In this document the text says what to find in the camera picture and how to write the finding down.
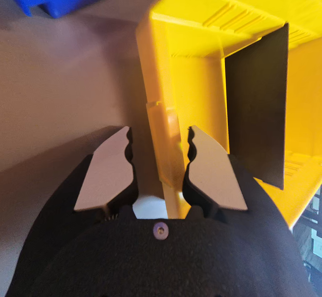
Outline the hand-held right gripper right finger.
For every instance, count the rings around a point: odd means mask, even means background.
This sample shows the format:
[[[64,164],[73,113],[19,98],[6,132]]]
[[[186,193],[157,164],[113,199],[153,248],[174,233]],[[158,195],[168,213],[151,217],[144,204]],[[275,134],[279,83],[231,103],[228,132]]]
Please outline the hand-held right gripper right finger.
[[[189,127],[188,159],[183,179],[183,197],[203,212],[218,209],[247,211],[245,199],[227,151],[196,125]]]

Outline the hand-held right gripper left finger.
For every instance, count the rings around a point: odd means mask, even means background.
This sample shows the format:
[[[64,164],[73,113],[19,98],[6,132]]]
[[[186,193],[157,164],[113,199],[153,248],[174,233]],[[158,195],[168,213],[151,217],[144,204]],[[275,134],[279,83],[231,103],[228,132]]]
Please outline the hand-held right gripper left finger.
[[[94,151],[75,211],[118,212],[122,206],[135,203],[139,189],[132,163],[132,143],[131,128],[125,126]]]

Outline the yellow plastic bin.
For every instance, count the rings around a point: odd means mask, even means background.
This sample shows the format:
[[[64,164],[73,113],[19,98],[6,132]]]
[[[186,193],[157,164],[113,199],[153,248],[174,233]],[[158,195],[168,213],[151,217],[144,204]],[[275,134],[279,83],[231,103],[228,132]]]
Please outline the yellow plastic bin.
[[[184,218],[188,128],[230,153],[225,58],[289,24],[284,189],[260,179],[290,229],[321,186],[321,0],[156,0],[137,27],[167,215]]]

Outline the black bin divider panel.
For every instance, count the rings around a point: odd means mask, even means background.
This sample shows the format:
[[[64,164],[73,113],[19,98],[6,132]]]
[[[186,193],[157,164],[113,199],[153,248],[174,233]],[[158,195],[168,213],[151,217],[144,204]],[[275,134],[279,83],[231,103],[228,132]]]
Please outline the black bin divider panel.
[[[225,58],[230,153],[284,189],[289,24]]]

